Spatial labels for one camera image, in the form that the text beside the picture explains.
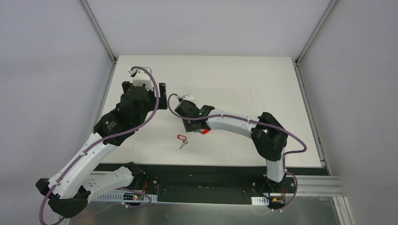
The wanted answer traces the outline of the silver key with red tag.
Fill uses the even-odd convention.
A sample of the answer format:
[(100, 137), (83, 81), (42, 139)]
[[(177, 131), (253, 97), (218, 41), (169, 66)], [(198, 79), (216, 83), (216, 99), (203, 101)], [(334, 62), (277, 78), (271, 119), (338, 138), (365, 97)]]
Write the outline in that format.
[(182, 149), (185, 145), (188, 144), (188, 140), (187, 137), (184, 135), (177, 135), (177, 139), (180, 140), (182, 142), (181, 146), (179, 149)]

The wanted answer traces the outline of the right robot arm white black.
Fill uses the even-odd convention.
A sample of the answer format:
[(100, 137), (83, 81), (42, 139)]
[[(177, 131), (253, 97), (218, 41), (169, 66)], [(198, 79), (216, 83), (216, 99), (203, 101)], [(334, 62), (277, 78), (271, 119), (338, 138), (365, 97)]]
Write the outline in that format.
[(263, 112), (258, 117), (245, 117), (209, 105), (198, 108), (192, 101), (181, 99), (174, 112), (183, 117), (186, 132), (205, 134), (210, 130), (223, 130), (251, 139), (258, 154), (266, 161), (267, 188), (272, 192), (284, 188), (286, 174), (282, 153), (287, 145), (287, 134), (274, 128), (282, 128), (282, 125), (272, 114)]

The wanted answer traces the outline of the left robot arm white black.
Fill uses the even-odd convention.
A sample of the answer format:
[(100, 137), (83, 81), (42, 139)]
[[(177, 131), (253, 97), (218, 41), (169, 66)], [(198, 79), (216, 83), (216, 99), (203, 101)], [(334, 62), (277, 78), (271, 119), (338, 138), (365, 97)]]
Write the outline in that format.
[(167, 109), (165, 83), (159, 83), (158, 103), (154, 87), (124, 81), (122, 89), (119, 103), (101, 117), (81, 150), (56, 175), (36, 183), (38, 191), (48, 197), (53, 212), (64, 218), (78, 215), (92, 200), (114, 189), (143, 187), (144, 173), (133, 162), (98, 178), (88, 177), (107, 155), (136, 132), (136, 127), (142, 127), (149, 112)]

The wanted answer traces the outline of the metal key organizer red handle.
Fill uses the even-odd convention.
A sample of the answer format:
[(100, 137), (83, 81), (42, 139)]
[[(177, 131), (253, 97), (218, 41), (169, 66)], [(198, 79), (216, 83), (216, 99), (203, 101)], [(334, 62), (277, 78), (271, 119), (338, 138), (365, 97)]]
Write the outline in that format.
[(207, 134), (208, 132), (210, 132), (210, 129), (201, 129), (199, 132), (200, 132), (202, 135), (205, 135), (205, 134)]

